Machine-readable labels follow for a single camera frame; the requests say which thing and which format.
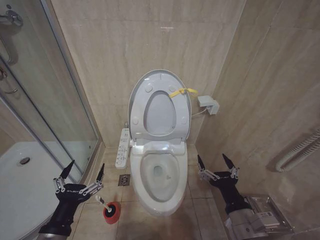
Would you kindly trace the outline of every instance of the bidet control panel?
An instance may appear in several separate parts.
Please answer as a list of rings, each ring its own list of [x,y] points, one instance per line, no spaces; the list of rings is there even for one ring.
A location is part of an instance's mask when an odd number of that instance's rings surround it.
[[[122,128],[119,148],[116,154],[115,167],[125,169],[129,155],[130,132],[129,128]]]

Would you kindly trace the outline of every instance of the toilet brush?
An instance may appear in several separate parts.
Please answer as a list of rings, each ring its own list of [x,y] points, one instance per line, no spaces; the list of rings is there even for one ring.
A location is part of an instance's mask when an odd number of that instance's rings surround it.
[[[99,195],[96,195],[95,199],[104,206],[103,216],[106,223],[115,224],[120,218],[120,204],[116,201],[106,204]]]

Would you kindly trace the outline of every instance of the metal bracket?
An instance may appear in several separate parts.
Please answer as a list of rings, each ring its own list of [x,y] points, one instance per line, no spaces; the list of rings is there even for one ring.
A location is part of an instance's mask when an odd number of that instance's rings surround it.
[[[61,176],[55,177],[53,179],[53,185],[54,185],[56,194],[58,194],[60,191],[63,193],[66,190],[64,187],[65,180]]]
[[[79,194],[82,194],[83,196],[90,194],[93,195],[96,192],[98,192],[100,189],[102,189],[104,187],[102,181],[95,181],[93,183],[91,183],[89,186],[85,187],[84,189],[81,189],[79,191]]]
[[[231,173],[230,177],[232,179],[239,179],[239,167],[233,167],[229,170],[229,172]]]
[[[204,169],[200,169],[199,175],[207,182],[209,182],[210,180],[217,181],[220,179],[218,175],[214,174],[209,170],[204,170]]]

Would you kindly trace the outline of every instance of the shower enclosure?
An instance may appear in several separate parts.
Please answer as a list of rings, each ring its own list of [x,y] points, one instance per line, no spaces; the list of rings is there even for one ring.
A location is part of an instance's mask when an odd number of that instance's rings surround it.
[[[0,239],[30,238],[81,181],[101,136],[51,2],[0,0]]]

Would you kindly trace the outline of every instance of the toilet lid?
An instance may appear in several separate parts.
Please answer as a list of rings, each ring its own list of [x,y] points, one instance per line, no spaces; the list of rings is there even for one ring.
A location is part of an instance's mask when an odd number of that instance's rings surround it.
[[[188,138],[191,122],[189,94],[169,94],[185,88],[167,70],[153,70],[135,85],[129,101],[129,128],[134,141],[167,141]]]

